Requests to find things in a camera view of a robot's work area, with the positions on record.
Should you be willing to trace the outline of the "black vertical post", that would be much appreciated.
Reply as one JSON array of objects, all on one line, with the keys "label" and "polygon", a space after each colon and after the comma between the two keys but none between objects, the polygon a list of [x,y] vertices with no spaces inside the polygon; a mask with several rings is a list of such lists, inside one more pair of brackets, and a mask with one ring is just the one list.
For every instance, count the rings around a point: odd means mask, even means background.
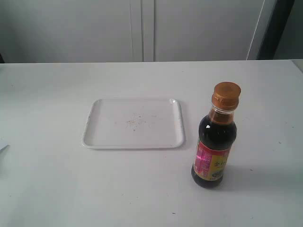
[{"label": "black vertical post", "polygon": [[276,0],[257,60],[272,60],[274,58],[294,2],[295,0]]}]

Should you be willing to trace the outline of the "dark soy sauce bottle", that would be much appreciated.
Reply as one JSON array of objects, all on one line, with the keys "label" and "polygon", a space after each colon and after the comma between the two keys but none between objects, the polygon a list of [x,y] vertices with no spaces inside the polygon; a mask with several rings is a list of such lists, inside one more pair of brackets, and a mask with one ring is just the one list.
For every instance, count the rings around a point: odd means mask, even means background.
[{"label": "dark soy sauce bottle", "polygon": [[191,175],[196,184],[203,188],[214,188],[223,179],[237,136],[234,111],[238,107],[240,94],[240,86],[233,82],[217,84],[211,98],[212,107],[199,124]]}]

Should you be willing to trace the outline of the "white rectangular plastic tray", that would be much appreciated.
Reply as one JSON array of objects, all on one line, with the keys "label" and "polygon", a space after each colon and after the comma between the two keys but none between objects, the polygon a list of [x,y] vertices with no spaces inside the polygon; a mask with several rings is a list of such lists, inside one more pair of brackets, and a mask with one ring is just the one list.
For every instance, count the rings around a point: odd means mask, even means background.
[{"label": "white rectangular plastic tray", "polygon": [[181,106],[174,98],[99,99],[82,136],[89,149],[167,149],[184,142]]}]

